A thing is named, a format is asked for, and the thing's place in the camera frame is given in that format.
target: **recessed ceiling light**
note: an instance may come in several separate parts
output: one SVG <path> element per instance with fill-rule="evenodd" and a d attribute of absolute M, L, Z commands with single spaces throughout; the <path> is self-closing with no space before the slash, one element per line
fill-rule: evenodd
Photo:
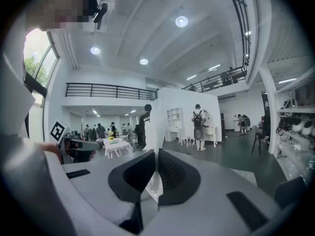
<path fill-rule="evenodd" d="M 93 47 L 91 48 L 91 53 L 94 54 L 94 55 L 97 55 L 97 54 L 100 53 L 100 49 L 97 48 L 96 46 L 93 46 Z"/>
<path fill-rule="evenodd" d="M 175 20 L 175 23 L 178 27 L 185 27 L 188 24 L 187 17 L 180 16 Z"/>
<path fill-rule="evenodd" d="M 149 63 L 147 59 L 141 59 L 140 60 L 140 64 L 142 64 L 142 65 L 146 65 L 147 63 Z"/>
<path fill-rule="evenodd" d="M 196 77 L 197 75 L 194 75 L 194 76 L 191 76 L 191 77 L 189 77 L 187 80 L 190 80 L 190 79 L 192 79 L 192 78 L 194 78 L 194 77 Z"/>
<path fill-rule="evenodd" d="M 279 81 L 278 84 L 283 84 L 283 83 L 287 83 L 287 82 L 295 81 L 295 80 L 296 80 L 296 78 L 285 80 L 285 81 Z"/>

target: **hair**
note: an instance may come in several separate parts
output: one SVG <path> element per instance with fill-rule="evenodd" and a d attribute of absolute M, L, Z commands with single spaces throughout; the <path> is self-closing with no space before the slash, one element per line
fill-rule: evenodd
<path fill-rule="evenodd" d="M 150 112 L 152 110 L 152 106 L 150 104 L 147 104 L 144 106 L 144 110 Z"/>

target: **white stool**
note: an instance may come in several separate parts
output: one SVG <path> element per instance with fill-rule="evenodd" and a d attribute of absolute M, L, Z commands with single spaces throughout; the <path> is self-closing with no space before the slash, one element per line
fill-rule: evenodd
<path fill-rule="evenodd" d="M 189 136 L 182 136 L 182 137 L 180 138 L 180 140 L 181 140 L 181 145 L 183 145 L 183 141 L 184 141 L 184 144 L 185 144 L 185 140 L 187 141 L 187 147 L 188 147 L 188 140 L 189 140 L 189 145 L 190 145 L 191 139 L 190 139 Z"/>

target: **tree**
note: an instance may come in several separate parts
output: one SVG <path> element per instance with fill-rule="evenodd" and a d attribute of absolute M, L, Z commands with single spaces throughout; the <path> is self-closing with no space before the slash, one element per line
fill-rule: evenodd
<path fill-rule="evenodd" d="M 34 76 L 35 75 L 35 71 L 36 68 L 38 67 L 38 62 L 35 62 L 34 57 L 30 57 L 30 58 L 25 58 L 24 59 L 24 63 L 25 63 L 25 69 L 26 71 Z M 42 64 L 39 71 L 38 71 L 38 75 L 36 80 L 42 85 L 45 86 L 46 82 L 47 82 L 47 75 L 46 75 L 46 70 L 44 65 Z"/>

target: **floor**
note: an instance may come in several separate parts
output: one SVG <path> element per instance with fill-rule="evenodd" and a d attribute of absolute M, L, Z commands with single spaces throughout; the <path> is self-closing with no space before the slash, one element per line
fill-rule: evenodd
<path fill-rule="evenodd" d="M 259 156 L 258 142 L 256 142 L 254 152 L 251 154 L 254 142 L 254 133 L 248 131 L 246 136 L 240 136 L 240 133 L 234 131 L 226 132 L 225 142 L 218 143 L 214 148 L 213 142 L 206 142 L 206 150 L 193 150 L 193 146 L 187 147 L 186 144 L 180 145 L 178 140 L 164 142 L 163 148 L 179 153 L 190 154 L 196 159 L 206 160 L 218 163 L 227 168 L 253 172 L 256 178 L 258 188 L 262 189 L 272 198 L 275 195 L 277 186 L 286 181 L 285 175 L 278 164 L 276 158 L 269 154 L 265 144 L 262 144 Z M 134 143 L 133 152 L 142 150 L 137 148 Z M 104 151 L 97 151 L 93 160 L 104 158 Z"/>

